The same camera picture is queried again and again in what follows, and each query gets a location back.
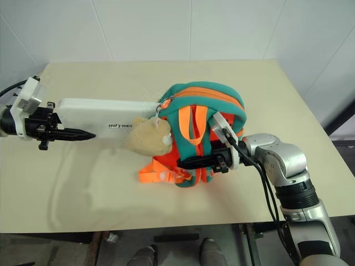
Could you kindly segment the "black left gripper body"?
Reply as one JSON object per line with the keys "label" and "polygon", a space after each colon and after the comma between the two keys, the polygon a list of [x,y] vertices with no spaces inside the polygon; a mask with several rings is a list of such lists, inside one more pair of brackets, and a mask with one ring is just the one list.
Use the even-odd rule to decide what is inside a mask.
{"label": "black left gripper body", "polygon": [[62,140],[64,136],[64,130],[58,128],[61,121],[54,108],[55,103],[47,102],[46,107],[38,107],[25,119],[26,135],[40,142],[40,150],[48,150],[50,141]]}

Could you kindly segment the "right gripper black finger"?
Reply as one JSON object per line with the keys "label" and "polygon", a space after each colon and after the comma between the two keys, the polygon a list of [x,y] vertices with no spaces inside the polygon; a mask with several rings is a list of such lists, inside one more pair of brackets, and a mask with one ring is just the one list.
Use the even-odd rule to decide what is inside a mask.
{"label": "right gripper black finger", "polygon": [[177,166],[183,169],[199,169],[211,167],[214,165],[212,156],[195,156],[185,160],[177,160]]}

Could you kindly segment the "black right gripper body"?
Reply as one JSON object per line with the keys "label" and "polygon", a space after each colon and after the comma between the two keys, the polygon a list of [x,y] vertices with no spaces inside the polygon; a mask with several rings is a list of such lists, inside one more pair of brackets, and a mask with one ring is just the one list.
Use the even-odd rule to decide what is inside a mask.
{"label": "black right gripper body", "polygon": [[212,170],[214,173],[227,173],[232,166],[232,152],[221,141],[211,142]]}

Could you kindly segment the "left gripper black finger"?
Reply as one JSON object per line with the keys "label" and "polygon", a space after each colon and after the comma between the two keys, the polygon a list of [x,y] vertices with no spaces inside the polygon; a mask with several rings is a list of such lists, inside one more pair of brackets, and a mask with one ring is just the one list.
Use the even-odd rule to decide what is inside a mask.
{"label": "left gripper black finger", "polygon": [[96,134],[81,129],[56,130],[56,140],[61,141],[85,141],[96,137]]}

